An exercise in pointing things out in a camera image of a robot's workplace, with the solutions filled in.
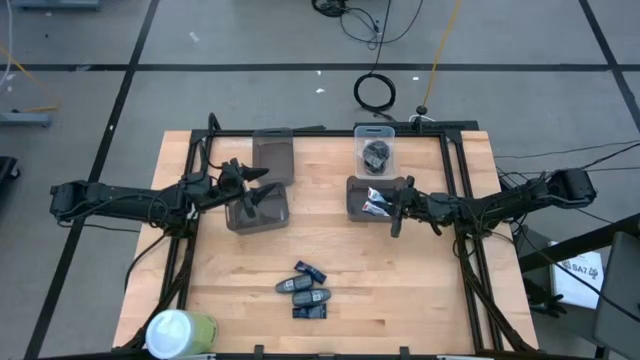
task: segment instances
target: wooden board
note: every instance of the wooden board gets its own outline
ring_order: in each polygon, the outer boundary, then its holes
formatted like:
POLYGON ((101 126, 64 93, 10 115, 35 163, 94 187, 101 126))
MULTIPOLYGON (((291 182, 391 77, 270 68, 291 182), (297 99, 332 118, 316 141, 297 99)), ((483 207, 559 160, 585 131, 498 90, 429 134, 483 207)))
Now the wooden board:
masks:
MULTIPOLYGON (((189 136, 165 133, 153 188, 179 180, 189 136)), ((463 138, 474 195, 499 191, 487 134, 466 132, 463 138)), ((251 145, 251 138, 217 138, 211 161, 237 157, 249 165, 251 145)), ((400 346, 412 354, 473 353, 452 228, 438 237, 429 225, 405 221, 393 239, 389 224, 350 222, 345 191, 354 173, 353 139, 295 138, 294 147, 288 227, 239 236, 227 230, 224 208, 202 216, 187 309, 218 320, 220 336, 212 351, 247 353, 262 344, 268 353, 395 354, 400 346), (324 286, 333 297, 326 320, 292 319, 291 296, 273 289, 296 275, 298 260, 328 276, 324 286)), ((398 170, 413 175, 416 188, 446 192, 437 139, 396 138, 395 151, 398 170)), ((496 231, 510 236, 506 225, 496 231)), ((137 252, 159 234, 145 226, 137 252)), ((484 242, 497 305, 537 346, 513 245, 500 237, 484 242)), ((156 305, 167 249, 168 241, 133 271, 115 345, 129 340, 156 305)), ((489 348, 484 317, 483 333, 489 348)))

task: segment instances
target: plastic bin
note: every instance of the plastic bin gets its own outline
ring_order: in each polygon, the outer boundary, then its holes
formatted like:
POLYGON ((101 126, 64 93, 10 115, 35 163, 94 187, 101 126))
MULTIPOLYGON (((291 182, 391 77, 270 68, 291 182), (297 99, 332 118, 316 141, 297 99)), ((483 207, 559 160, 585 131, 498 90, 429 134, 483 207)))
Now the plastic bin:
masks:
POLYGON ((258 179, 260 185, 293 184, 293 130, 256 130, 253 133, 253 167, 268 168, 258 179))
POLYGON ((394 180, 363 180, 355 176, 347 179, 347 215, 355 222, 391 222, 391 216, 374 216, 362 211, 362 205, 369 199, 369 187, 380 191, 385 196, 392 196, 405 185, 405 179, 398 177, 394 180))
POLYGON ((389 126, 358 126, 354 131, 356 177, 393 180, 398 176, 393 151, 396 132, 389 126))
POLYGON ((256 217, 250 218, 240 201, 225 207, 227 228, 240 235, 283 228, 289 225, 289 205, 283 184, 278 183, 255 207, 256 217))

